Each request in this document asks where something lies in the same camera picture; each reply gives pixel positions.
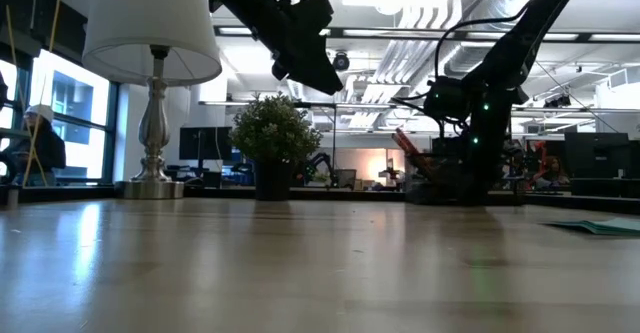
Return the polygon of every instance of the green plant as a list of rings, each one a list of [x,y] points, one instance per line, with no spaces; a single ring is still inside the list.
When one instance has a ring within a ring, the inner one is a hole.
[[[258,96],[236,115],[231,142],[257,161],[302,161],[320,146],[322,134],[310,128],[307,112],[297,110],[284,95]]]

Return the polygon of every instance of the potted plant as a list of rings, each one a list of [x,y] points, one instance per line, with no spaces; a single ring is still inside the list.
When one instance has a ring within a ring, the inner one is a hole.
[[[256,199],[287,200],[295,165],[318,149],[322,134],[288,97],[258,98],[234,118],[231,142],[254,161]]]

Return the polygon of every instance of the person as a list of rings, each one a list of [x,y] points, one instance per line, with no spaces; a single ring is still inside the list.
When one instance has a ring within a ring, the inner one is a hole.
[[[53,127],[51,125],[51,122],[53,121],[53,110],[51,110],[51,107],[46,105],[34,105],[27,109],[23,118],[25,128],[31,131],[32,136],[35,132],[36,126],[38,124],[40,125],[40,127],[38,127],[35,151],[38,154],[40,164],[42,164],[46,185],[55,186],[56,177],[53,173],[53,169],[64,169],[67,166],[67,158],[64,141],[53,131]],[[30,149],[31,140],[29,138],[23,138],[15,142],[15,144],[11,144],[4,151],[7,156],[13,157],[15,165],[18,168],[18,175],[13,181],[16,185],[22,185],[24,180],[27,164],[29,162]],[[34,158],[32,158],[31,169],[26,185],[30,187],[45,186],[43,174],[41,174],[40,167],[38,167]]]
[[[533,176],[537,188],[557,188],[569,184],[569,178],[564,173],[560,160],[556,157],[547,157],[543,171]]]

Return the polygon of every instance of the table surface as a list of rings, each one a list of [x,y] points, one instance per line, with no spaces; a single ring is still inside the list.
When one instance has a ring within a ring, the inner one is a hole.
[[[538,224],[612,217],[224,199],[20,206],[0,212],[0,322],[21,333],[636,333],[640,240]]]

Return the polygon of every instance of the white cap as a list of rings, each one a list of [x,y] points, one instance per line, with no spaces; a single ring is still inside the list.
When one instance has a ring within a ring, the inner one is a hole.
[[[91,0],[84,68],[109,80],[147,85],[149,45],[171,47],[168,86],[208,82],[222,72],[207,0]]]
[[[51,107],[44,104],[36,104],[27,108],[25,113],[32,113],[42,116],[42,118],[49,121],[49,123],[53,123],[53,110]]]

